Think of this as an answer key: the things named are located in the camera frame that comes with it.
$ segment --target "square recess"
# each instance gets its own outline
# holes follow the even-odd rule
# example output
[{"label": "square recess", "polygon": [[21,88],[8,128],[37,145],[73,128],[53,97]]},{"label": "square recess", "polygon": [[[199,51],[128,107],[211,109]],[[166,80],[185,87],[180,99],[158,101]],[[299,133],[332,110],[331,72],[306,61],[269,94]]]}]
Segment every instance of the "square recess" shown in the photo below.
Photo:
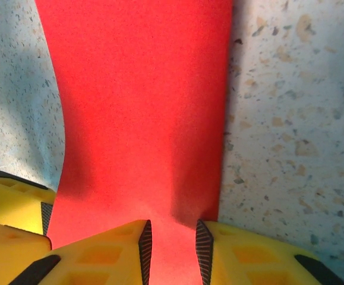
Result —
[{"label": "square recess", "polygon": [[233,252],[240,263],[273,263],[279,259],[262,246],[236,246]]},{"label": "square recess", "polygon": [[292,276],[285,271],[255,271],[247,272],[252,285],[299,285]]},{"label": "square recess", "polygon": [[233,233],[229,230],[225,230],[225,229],[220,229],[219,230],[219,233],[222,235],[222,236],[235,236],[236,233]]},{"label": "square recess", "polygon": [[114,264],[120,257],[121,246],[96,245],[87,248],[78,258],[80,264]]},{"label": "square recess", "polygon": [[60,285],[105,285],[108,278],[106,272],[70,272]]},{"label": "square recess", "polygon": [[7,186],[7,187],[12,187],[13,185],[16,184],[16,182],[13,181],[13,180],[1,179],[1,180],[0,180],[0,184],[1,184],[1,185],[4,185],[4,186]]},{"label": "square recess", "polygon": [[117,227],[116,229],[112,229],[111,232],[115,235],[115,236],[130,236],[131,234],[133,234],[134,229],[132,227],[129,226],[121,226],[121,227]]}]

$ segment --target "terrazzo floor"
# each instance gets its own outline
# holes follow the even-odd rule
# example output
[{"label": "terrazzo floor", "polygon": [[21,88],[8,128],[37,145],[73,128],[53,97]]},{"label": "terrazzo floor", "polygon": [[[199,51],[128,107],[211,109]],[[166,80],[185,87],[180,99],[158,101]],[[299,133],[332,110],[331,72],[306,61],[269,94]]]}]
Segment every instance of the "terrazzo floor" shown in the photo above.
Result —
[{"label": "terrazzo floor", "polygon": [[[220,221],[344,278],[344,0],[233,5]],[[64,126],[34,0],[0,1],[0,169],[56,189]]]}]

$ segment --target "red mat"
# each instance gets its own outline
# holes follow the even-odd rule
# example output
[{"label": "red mat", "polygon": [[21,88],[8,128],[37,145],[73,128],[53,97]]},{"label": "red mat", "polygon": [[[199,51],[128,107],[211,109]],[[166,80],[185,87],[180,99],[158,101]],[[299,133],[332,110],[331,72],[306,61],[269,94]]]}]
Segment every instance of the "red mat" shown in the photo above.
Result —
[{"label": "red mat", "polygon": [[150,284],[200,284],[217,218],[232,0],[36,0],[66,150],[54,247],[151,219]]}]

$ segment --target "black rubber edge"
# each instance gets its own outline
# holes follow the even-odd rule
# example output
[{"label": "black rubber edge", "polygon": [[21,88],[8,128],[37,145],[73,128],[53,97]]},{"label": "black rubber edge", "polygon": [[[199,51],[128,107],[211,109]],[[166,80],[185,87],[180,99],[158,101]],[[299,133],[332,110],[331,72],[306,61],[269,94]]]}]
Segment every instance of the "black rubber edge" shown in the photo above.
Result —
[{"label": "black rubber edge", "polygon": [[140,254],[140,268],[143,285],[149,284],[150,260],[152,258],[152,224],[146,221],[143,232],[138,240],[138,250]]},{"label": "black rubber edge", "polygon": [[9,173],[4,172],[4,171],[0,171],[0,178],[10,178],[10,179],[13,179],[13,180],[16,180],[16,181],[19,181],[19,182],[22,182],[22,183],[25,183],[25,184],[28,184],[28,185],[31,185],[31,186],[43,189],[43,190],[49,190],[49,188],[46,187],[46,186],[43,186],[43,185],[38,184],[36,182],[29,181],[27,179],[18,177],[18,176],[13,175],[13,174],[9,174]]},{"label": "black rubber edge", "polygon": [[7,225],[7,224],[5,224],[4,226],[5,226],[5,227],[10,227],[11,229],[19,230],[19,231],[22,231],[22,232],[30,233],[30,234],[32,234],[32,235],[42,236],[42,237],[44,237],[44,238],[46,238],[46,239],[48,240],[49,245],[50,245],[50,250],[53,249],[52,241],[51,241],[51,239],[49,239],[48,236],[40,235],[39,233],[33,233],[33,232],[28,231],[28,230],[19,229],[19,228],[17,228],[17,227],[12,227],[12,226],[9,226],[9,225]]},{"label": "black rubber edge", "polygon": [[61,260],[59,255],[49,255],[29,265],[9,285],[38,285]]},{"label": "black rubber edge", "polygon": [[53,205],[41,202],[42,232],[44,235],[48,233],[49,222],[51,220]]},{"label": "black rubber edge", "polygon": [[295,255],[295,259],[317,279],[321,285],[344,285],[344,281],[321,261],[305,255]]},{"label": "black rubber edge", "polygon": [[202,284],[210,285],[212,279],[214,238],[202,220],[195,228],[195,252],[200,265]]}]

